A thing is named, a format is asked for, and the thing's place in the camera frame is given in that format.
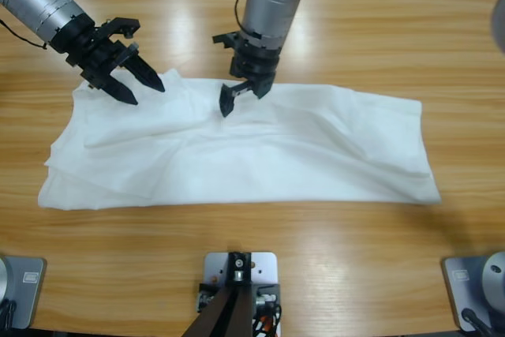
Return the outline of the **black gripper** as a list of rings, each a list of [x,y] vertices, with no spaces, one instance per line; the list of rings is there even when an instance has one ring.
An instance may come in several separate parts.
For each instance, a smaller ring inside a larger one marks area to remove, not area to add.
[[[137,105],[133,92],[110,75],[118,66],[127,69],[134,77],[157,92],[165,92],[157,72],[139,55],[139,45],[128,47],[120,41],[111,41],[112,35],[131,37],[131,20],[116,17],[99,27],[90,17],[72,17],[49,41],[59,54],[66,54],[66,62],[82,69],[81,76],[91,86],[105,92],[117,101]]]
[[[270,92],[282,51],[281,48],[257,47],[240,32],[233,34],[232,48],[234,56],[230,63],[230,74],[247,81],[231,87],[222,85],[219,109],[224,118],[234,110],[235,98],[252,89],[250,81],[253,82],[253,93],[258,99]]]

